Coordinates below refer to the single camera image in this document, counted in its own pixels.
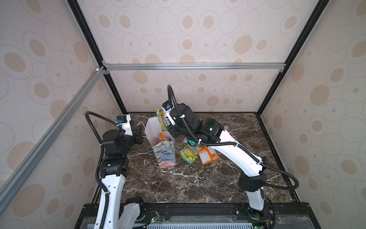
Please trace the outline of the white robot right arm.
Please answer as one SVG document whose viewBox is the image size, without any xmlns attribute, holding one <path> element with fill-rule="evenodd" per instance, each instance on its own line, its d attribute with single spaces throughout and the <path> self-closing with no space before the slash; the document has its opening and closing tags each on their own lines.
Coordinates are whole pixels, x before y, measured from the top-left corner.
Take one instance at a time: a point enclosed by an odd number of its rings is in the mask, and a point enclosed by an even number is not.
<svg viewBox="0 0 366 229">
<path fill-rule="evenodd" d="M 181 110 L 183 118 L 169 101 L 162 105 L 169 133 L 174 138 L 186 135 L 188 141 L 211 147 L 234 162 L 241 170 L 238 186 L 246 192 L 249 207 L 255 211 L 263 211 L 265 205 L 263 186 L 266 183 L 266 173 L 261 165 L 262 158 L 239 144 L 215 119 L 201 120 L 185 104 L 179 104 L 178 108 Z"/>
</svg>

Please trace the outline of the yellow green snack packet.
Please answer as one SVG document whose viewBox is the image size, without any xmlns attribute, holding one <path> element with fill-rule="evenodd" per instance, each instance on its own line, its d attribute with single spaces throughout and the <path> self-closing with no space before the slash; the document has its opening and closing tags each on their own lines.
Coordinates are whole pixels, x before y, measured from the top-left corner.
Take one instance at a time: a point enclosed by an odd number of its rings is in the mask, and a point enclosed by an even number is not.
<svg viewBox="0 0 366 229">
<path fill-rule="evenodd" d="M 179 155 L 186 163 L 190 165 L 198 158 L 198 153 L 195 147 L 189 144 L 179 151 Z"/>
</svg>

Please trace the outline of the green Fox's spring tea packet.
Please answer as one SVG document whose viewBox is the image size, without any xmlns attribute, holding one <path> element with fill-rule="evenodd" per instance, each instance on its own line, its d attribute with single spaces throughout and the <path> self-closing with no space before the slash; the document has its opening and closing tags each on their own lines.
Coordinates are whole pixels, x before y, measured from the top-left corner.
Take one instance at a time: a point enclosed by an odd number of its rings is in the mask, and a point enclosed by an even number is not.
<svg viewBox="0 0 366 229">
<path fill-rule="evenodd" d="M 165 111 L 163 109 L 155 109 L 155 113 L 158 117 L 158 121 L 161 125 L 162 131 L 163 132 L 168 132 L 167 127 L 169 126 L 168 122 L 166 121 L 165 118 Z"/>
</svg>

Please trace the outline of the white floral paper bag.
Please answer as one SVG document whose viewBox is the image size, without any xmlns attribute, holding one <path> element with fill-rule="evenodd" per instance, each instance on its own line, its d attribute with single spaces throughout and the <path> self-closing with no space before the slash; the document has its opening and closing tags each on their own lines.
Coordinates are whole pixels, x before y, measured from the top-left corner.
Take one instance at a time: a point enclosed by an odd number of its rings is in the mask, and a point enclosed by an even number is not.
<svg viewBox="0 0 366 229">
<path fill-rule="evenodd" d="M 145 125 L 145 136 L 152 147 L 159 169 L 170 169 L 174 167 L 175 140 L 155 144 L 155 139 L 163 132 L 158 117 L 151 117 Z"/>
</svg>

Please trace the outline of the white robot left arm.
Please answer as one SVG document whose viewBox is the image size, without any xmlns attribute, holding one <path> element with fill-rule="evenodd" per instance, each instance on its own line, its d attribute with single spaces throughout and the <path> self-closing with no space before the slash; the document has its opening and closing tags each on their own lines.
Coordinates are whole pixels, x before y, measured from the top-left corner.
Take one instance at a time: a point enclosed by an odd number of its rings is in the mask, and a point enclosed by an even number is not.
<svg viewBox="0 0 366 229">
<path fill-rule="evenodd" d="M 102 193 L 95 229 L 131 229 L 141 215 L 140 201 L 130 200 L 122 210 L 120 208 L 129 165 L 127 154 L 134 145 L 143 143 L 142 127 L 139 125 L 132 129 L 132 135 L 124 129 L 113 129 L 103 134 L 101 147 L 105 158 L 97 170 Z"/>
</svg>

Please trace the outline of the orange snack packet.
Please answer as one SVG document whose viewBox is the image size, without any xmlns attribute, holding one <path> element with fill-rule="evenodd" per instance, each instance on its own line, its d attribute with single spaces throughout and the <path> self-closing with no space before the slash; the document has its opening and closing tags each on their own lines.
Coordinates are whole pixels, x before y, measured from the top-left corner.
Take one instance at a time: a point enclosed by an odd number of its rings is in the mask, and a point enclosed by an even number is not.
<svg viewBox="0 0 366 229">
<path fill-rule="evenodd" d="M 195 149 L 203 165 L 209 164 L 211 162 L 220 159 L 218 153 L 211 147 L 196 145 Z"/>
</svg>

